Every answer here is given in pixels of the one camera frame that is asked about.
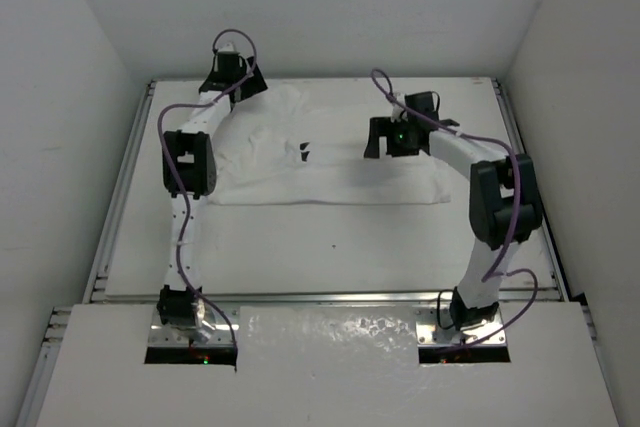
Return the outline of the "white t-shirt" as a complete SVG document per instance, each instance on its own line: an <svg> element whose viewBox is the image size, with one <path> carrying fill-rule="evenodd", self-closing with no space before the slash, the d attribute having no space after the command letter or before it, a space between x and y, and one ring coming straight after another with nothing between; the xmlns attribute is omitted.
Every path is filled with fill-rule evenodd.
<svg viewBox="0 0 640 427"><path fill-rule="evenodd" d="M420 153L367 159L378 100L352 102L291 85L234 108L212 135L220 206L433 205L449 202L447 167Z"/></svg>

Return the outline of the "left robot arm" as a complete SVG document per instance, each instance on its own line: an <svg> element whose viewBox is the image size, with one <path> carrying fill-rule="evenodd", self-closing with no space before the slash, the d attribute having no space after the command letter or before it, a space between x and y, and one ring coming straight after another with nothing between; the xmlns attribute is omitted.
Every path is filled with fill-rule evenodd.
<svg viewBox="0 0 640 427"><path fill-rule="evenodd" d="M163 185L171 197L168 270L157 311L164 325L196 329L210 304L192 266L200 211L217 184L212 134L234 107L267 89L256 57L245 58L231 42L213 49L211 71L196 103L175 103L160 111Z"/></svg>

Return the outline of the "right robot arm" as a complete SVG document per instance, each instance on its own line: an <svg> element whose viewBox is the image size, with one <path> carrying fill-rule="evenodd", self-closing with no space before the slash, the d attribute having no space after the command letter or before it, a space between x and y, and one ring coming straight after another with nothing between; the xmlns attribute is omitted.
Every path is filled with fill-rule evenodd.
<svg viewBox="0 0 640 427"><path fill-rule="evenodd" d="M499 308L504 278L518 248L542 224L543 209L532 159L505 142L463 133L439 116L433 91L399 98L385 95L393 112L369 121L367 159L425 153L453 168L469 183L468 218L475 236L469 264L453 289L449 313L462 330L491 319Z"/></svg>

